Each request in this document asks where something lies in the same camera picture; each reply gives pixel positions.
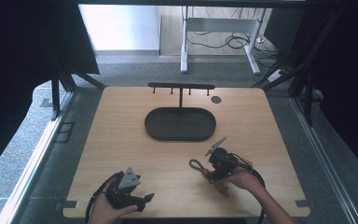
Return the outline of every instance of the wooden tabletop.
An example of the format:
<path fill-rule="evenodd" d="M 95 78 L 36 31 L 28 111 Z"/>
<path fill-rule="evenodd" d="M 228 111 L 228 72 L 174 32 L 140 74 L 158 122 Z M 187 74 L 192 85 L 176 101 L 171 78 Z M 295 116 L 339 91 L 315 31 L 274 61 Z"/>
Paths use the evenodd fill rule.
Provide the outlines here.
<path fill-rule="evenodd" d="M 202 142 L 162 142 L 145 130 L 148 112 L 163 106 L 178 106 L 179 91 L 139 87 L 109 87 L 103 96 L 77 167 L 64 208 L 66 217 L 83 217 L 92 193 L 113 173 L 131 167 L 141 176 L 132 193 L 144 197 L 155 193 L 142 213 L 125 217 L 258 217 L 260 205 L 246 190 L 227 184 L 229 197 L 221 198 L 213 185 L 189 167 L 199 160 L 213 170 L 205 152 L 218 140 L 220 146 L 250 160 L 268 191 L 294 217 L 305 217 L 308 207 L 297 207 L 305 196 L 298 182 L 265 93 L 260 89 L 216 88 L 184 91 L 183 106 L 201 107 L 216 118 L 214 135 Z M 211 101 L 221 98 L 220 104 Z"/>

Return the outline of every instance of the white panel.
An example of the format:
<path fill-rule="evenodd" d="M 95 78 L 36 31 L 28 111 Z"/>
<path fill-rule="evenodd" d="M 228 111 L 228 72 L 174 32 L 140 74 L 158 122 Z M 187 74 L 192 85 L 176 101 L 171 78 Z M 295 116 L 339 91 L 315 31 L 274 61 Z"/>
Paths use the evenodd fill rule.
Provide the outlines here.
<path fill-rule="evenodd" d="M 157 7 L 79 5 L 94 50 L 159 49 Z"/>

